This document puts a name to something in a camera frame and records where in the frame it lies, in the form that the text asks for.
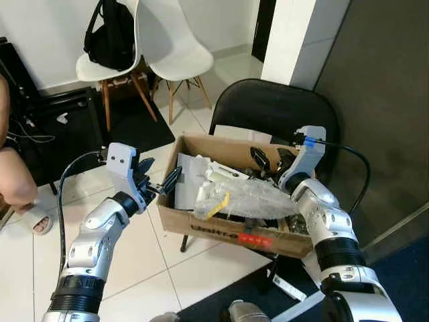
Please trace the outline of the seated person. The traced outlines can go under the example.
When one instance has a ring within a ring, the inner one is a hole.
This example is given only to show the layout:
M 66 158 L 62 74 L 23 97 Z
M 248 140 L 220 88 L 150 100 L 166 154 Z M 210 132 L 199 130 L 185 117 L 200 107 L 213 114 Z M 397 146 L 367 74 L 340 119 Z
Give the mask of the seated person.
M 0 197 L 17 213 L 36 205 L 38 190 L 24 160 L 11 145 L 13 140 L 9 138 L 10 115 L 8 83 L 0 74 Z

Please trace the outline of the large black case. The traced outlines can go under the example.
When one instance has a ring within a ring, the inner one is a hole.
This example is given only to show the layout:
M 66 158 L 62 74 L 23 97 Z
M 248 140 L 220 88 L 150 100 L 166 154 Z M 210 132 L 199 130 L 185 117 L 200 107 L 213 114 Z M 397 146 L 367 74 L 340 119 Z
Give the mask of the large black case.
M 37 184 L 53 184 L 67 163 L 104 144 L 95 88 L 41 95 L 15 46 L 1 36 L 0 75 L 9 86 L 13 147 Z

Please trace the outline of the white paper sheet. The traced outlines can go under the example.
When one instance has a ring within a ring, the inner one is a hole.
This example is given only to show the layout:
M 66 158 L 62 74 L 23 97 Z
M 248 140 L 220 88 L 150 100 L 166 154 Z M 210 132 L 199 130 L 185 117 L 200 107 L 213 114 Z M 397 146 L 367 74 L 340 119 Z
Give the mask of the white paper sheet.
M 204 156 L 189 156 L 177 154 L 176 166 L 181 168 L 181 174 L 174 189 L 174 209 L 178 211 L 193 211 L 197 193 L 200 187 L 208 181 L 206 170 L 211 159 Z

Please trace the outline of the grey robot left foot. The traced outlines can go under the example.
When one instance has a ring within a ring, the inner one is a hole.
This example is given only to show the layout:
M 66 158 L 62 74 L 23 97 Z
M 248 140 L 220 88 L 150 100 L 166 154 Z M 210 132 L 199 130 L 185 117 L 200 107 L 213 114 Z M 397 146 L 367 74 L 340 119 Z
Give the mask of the grey robot left foot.
M 181 318 L 175 312 L 166 312 L 153 317 L 148 322 L 181 322 Z

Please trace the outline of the black folding chair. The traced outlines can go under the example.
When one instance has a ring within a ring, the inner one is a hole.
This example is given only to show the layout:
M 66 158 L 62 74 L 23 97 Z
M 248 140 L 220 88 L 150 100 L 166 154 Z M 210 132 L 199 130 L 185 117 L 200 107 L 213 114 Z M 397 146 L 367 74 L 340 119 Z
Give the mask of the black folding chair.
M 334 109 L 321 95 L 285 84 L 248 78 L 233 83 L 221 92 L 212 108 L 208 135 L 296 148 L 290 140 L 295 131 L 305 125 L 317 125 L 326 129 L 325 140 L 318 140 L 324 147 L 328 143 L 327 135 L 338 132 Z M 279 190 L 277 181 L 260 178 L 259 170 L 236 170 L 248 175 L 249 180 L 266 181 Z M 313 250 L 309 254 L 316 252 L 319 255 L 320 269 L 346 263 L 356 241 L 350 231 L 331 232 L 336 220 L 349 223 L 349 217 L 341 209 L 333 193 L 320 181 L 328 171 L 330 160 L 324 153 L 310 178 L 298 184 L 294 192 L 288 194 L 298 210 L 292 217 L 251 219 L 225 217 L 221 214 L 214 217 L 245 224 L 245 233 L 251 232 L 255 227 L 266 227 L 306 234 L 313 244 Z

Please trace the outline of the black floor mat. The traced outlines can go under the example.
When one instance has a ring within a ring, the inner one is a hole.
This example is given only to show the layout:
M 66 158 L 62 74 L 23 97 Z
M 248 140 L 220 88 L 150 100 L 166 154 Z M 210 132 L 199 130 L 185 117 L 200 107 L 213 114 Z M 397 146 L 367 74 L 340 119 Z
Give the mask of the black floor mat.
M 175 141 L 174 133 L 153 103 L 146 107 L 139 96 L 110 99 L 110 120 L 103 105 L 101 92 L 86 90 L 88 108 L 83 138 L 89 148 L 102 148 L 110 142 L 123 142 L 138 152 L 147 152 Z

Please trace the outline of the clear bubble wrap bundle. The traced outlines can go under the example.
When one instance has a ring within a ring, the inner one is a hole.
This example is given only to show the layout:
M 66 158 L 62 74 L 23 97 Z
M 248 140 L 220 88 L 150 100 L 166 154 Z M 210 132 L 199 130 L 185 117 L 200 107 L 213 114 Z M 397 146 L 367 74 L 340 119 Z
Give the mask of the clear bubble wrap bundle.
M 244 217 L 251 219 L 284 219 L 296 215 L 296 203 L 287 193 L 261 180 L 246 180 L 241 184 L 212 184 L 200 187 L 193 209 L 193 216 L 205 219 L 205 212 L 230 192 L 229 205 L 217 213 L 225 217 Z

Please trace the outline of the grey robot foot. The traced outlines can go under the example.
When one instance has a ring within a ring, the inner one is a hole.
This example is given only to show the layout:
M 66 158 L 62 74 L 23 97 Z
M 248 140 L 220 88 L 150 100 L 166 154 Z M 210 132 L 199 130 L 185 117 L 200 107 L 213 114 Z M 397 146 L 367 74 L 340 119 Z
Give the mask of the grey robot foot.
M 230 322 L 271 322 L 269 316 L 256 304 L 242 300 L 233 301 L 228 307 Z
M 181 318 L 175 312 L 166 312 L 153 317 L 148 322 L 181 322 Z

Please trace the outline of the grey robot right foot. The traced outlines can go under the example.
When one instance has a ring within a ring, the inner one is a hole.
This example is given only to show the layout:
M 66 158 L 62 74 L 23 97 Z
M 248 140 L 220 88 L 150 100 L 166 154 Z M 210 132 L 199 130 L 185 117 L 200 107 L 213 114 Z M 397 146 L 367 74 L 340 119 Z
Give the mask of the grey robot right foot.
M 233 301 L 228 307 L 230 322 L 271 322 L 269 316 L 256 304 L 242 300 Z

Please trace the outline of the white foam piece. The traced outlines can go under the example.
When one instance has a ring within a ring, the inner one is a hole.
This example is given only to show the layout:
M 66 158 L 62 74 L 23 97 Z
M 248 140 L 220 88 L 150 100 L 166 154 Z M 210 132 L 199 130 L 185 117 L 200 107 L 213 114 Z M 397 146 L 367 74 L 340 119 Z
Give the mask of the white foam piece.
M 236 185 L 249 180 L 249 176 L 221 163 L 209 160 L 203 175 L 202 186 L 212 184 Z

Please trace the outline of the white plastic chair wooden legs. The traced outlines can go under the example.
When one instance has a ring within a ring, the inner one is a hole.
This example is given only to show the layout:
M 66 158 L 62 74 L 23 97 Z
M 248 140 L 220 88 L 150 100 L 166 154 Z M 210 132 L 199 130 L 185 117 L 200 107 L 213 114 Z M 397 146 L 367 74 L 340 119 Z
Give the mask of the white plastic chair wooden legs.
M 138 12 L 138 3 L 140 0 L 117 0 L 117 2 L 125 4 L 134 18 L 134 30 L 135 30 L 135 51 L 137 52 L 137 58 L 134 60 L 131 68 L 126 68 L 126 70 L 113 70 L 112 68 L 105 68 L 95 62 L 90 62 L 88 60 L 88 55 L 83 53 L 80 55 L 80 58 L 76 61 L 76 75 L 78 80 L 81 82 L 96 82 L 101 86 L 101 95 L 103 98 L 103 105 L 105 107 L 105 113 L 107 114 L 107 121 L 110 120 L 110 89 L 109 86 L 111 81 L 117 78 L 125 78 L 131 80 L 134 84 L 134 87 L 137 89 L 137 94 L 143 99 L 146 107 L 149 107 L 150 98 L 148 94 L 144 92 L 142 82 L 140 78 L 142 77 L 142 72 L 138 70 L 138 65 L 141 62 L 142 55 L 141 50 L 139 49 L 139 24 L 137 21 L 137 12 Z
M 139 0 L 139 46 L 148 68 L 168 87 L 168 122 L 174 122 L 175 94 L 184 83 L 195 86 L 211 108 L 202 75 L 214 56 L 197 40 L 180 0 Z

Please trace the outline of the yellow paper strip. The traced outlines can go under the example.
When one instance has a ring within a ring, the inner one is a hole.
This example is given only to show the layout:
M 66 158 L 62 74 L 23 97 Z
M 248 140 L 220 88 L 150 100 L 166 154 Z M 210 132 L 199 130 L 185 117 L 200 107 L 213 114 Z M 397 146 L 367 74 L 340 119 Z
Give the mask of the yellow paper strip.
M 214 205 L 211 205 L 206 210 L 205 219 L 210 219 L 214 217 L 218 212 L 221 211 L 221 209 L 226 208 L 230 203 L 231 194 L 229 191 L 223 194 L 223 198 L 218 203 L 214 203 Z

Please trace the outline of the black backpack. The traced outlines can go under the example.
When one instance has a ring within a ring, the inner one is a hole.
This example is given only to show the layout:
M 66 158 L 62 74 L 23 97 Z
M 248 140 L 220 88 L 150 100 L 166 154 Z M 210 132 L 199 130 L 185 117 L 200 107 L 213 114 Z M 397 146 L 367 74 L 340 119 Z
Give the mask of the black backpack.
M 84 35 L 84 52 L 90 62 L 126 70 L 137 58 L 134 18 L 117 0 L 98 0 Z

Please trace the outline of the beige slipper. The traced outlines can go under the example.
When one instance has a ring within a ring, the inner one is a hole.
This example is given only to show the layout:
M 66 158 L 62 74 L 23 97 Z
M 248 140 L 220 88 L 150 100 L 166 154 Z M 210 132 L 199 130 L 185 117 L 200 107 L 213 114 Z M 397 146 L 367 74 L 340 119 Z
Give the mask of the beige slipper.
M 47 234 L 56 222 L 56 216 L 39 205 L 32 205 L 23 211 L 18 211 L 18 214 L 21 217 L 19 219 L 21 226 L 28 228 L 36 235 Z

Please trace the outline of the brown cardboard box red label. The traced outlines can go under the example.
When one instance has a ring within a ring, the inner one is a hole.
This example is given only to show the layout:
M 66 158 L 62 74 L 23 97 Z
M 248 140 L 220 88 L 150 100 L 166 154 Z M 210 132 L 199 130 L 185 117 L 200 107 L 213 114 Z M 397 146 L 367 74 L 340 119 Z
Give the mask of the brown cardboard box red label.
M 278 144 L 262 144 L 239 139 L 219 138 L 210 135 L 183 135 L 176 138 L 168 162 L 166 172 L 171 172 L 177 164 L 179 154 L 187 156 L 208 157 L 213 162 L 220 162 L 229 168 L 260 169 L 251 159 L 249 149 L 261 148 L 271 160 L 275 168 L 281 160 L 278 150 L 285 148 L 297 154 L 297 148 Z M 227 244 L 245 246 L 254 250 L 281 254 L 292 258 L 303 258 L 313 250 L 312 240 L 306 234 L 291 233 L 276 228 L 255 227 L 245 233 L 245 224 L 227 219 L 213 217 L 197 219 L 191 211 L 180 211 L 174 208 L 174 196 L 162 195 L 157 199 L 160 220 L 166 232 L 196 236 L 199 238 L 218 240 Z

